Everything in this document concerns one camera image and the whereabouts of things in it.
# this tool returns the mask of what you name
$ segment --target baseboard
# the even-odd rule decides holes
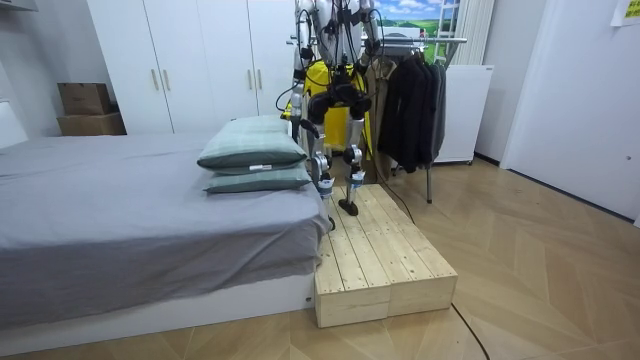
[[[535,183],[537,183],[537,184],[540,184],[540,185],[542,185],[542,186],[545,186],[545,187],[547,187],[547,188],[549,188],[549,189],[551,189],[551,190],[555,190],[555,191],[557,191],[557,192],[559,192],[559,193],[561,193],[561,194],[563,194],[563,195],[566,195],[566,196],[568,196],[568,197],[570,197],[570,198],[572,198],[572,199],[574,199],[574,200],[580,201],[580,202],[581,202],[581,203],[583,203],[583,204],[589,205],[589,206],[591,206],[591,207],[593,207],[593,208],[596,208],[596,209],[598,209],[598,210],[600,210],[600,211],[604,211],[605,213],[607,213],[607,214],[609,214],[609,215],[612,215],[612,216],[615,216],[615,217],[617,217],[617,218],[618,218],[618,219],[620,219],[620,220],[624,220],[624,221],[629,222],[629,223],[631,223],[631,224],[633,224],[633,222],[634,222],[634,220],[633,220],[633,219],[630,219],[630,218],[628,218],[628,217],[626,217],[626,216],[624,216],[624,215],[622,215],[622,214],[618,214],[618,213],[617,213],[617,212],[615,212],[615,211],[611,211],[611,210],[609,210],[609,209],[607,209],[607,208],[603,208],[602,206],[597,205],[597,204],[594,204],[594,203],[592,203],[592,202],[591,202],[591,201],[589,201],[589,200],[583,199],[583,198],[581,198],[581,197],[579,197],[579,196],[576,196],[576,195],[573,195],[573,194],[571,194],[571,193],[568,193],[568,192],[566,192],[566,191],[564,191],[564,190],[558,189],[557,187],[555,187],[555,186],[553,186],[553,185],[549,185],[549,184],[547,184],[547,183],[545,183],[545,182],[542,182],[542,181],[540,181],[540,180],[538,180],[538,179],[534,179],[534,178],[532,178],[531,176],[527,176],[527,175],[525,175],[525,174],[523,174],[523,173],[521,173],[521,172],[515,171],[515,170],[513,170],[513,169],[509,169],[509,171],[511,171],[511,172],[512,172],[512,173],[514,173],[514,174],[518,174],[518,175],[522,176],[523,178],[526,178],[526,179],[528,179],[528,180],[531,180],[531,181],[533,181],[533,182],[535,182]]]
[[[496,159],[492,159],[490,157],[488,157],[487,155],[482,155],[479,152],[473,152],[473,154],[480,160],[486,161],[491,165],[495,165],[497,167],[500,167],[500,161],[496,160]]]

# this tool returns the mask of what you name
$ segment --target wooden step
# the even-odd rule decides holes
[[[380,185],[358,189],[357,217],[338,206],[336,229],[322,239],[315,274],[319,327],[448,308],[458,274]]]

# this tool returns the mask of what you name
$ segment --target hanging clothes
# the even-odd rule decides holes
[[[387,154],[378,151],[378,140],[389,89],[389,78],[396,67],[396,63],[391,60],[376,59],[365,74],[365,78],[367,79],[367,96],[371,98],[371,110],[369,110],[371,119],[371,147],[369,149],[373,152],[375,166],[385,181],[388,180],[391,175],[391,158]]]
[[[378,150],[396,160],[408,173],[416,171],[421,163],[418,144],[422,138],[427,80],[413,57],[402,61],[389,79]]]
[[[347,66],[347,72],[351,75],[353,66]],[[307,79],[304,81],[304,92],[308,94],[309,98],[313,95],[321,92],[326,92],[326,84],[329,83],[329,71],[327,66],[322,61],[318,61],[309,67],[307,70]],[[365,89],[364,81],[362,77],[356,76],[352,83],[359,89]],[[285,111],[282,113],[282,118],[288,119],[291,114],[291,103],[287,104]],[[349,115],[349,108],[330,108],[324,117],[324,145],[332,150],[344,150],[346,132],[347,132],[347,116]],[[371,148],[371,131],[370,131],[370,118],[369,113],[364,116],[364,134],[367,138],[367,143]]]
[[[435,97],[436,109],[434,113],[433,138],[431,142],[431,158],[426,158],[425,163],[433,163],[442,148],[445,135],[445,122],[447,118],[447,69],[442,64],[430,66],[434,72],[438,73],[437,96]]]
[[[390,78],[378,150],[408,173],[431,166],[444,140],[446,69],[411,56]]]

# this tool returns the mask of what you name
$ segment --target robot leg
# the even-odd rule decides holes
[[[311,155],[311,179],[320,194],[329,213],[329,202],[333,193],[333,181],[329,169],[331,159],[324,153],[324,116],[332,105],[331,95],[319,93],[309,100],[309,120],[302,121],[302,127],[307,130],[307,139]],[[335,229],[334,220],[329,217],[332,230]]]
[[[354,111],[352,107],[347,119],[347,144],[342,155],[343,160],[351,167],[349,175],[346,176],[347,198],[338,201],[338,205],[349,215],[358,215],[358,206],[355,203],[356,191],[364,184],[364,171],[362,171],[362,151],[358,148],[360,134],[364,129],[364,113]]]

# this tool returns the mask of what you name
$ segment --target gray-green pillow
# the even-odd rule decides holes
[[[289,168],[307,155],[287,134],[288,126],[278,115],[230,121],[205,146],[198,165],[220,174]]]
[[[297,189],[311,182],[304,162],[290,169],[261,171],[244,175],[213,174],[204,189],[209,193]]]

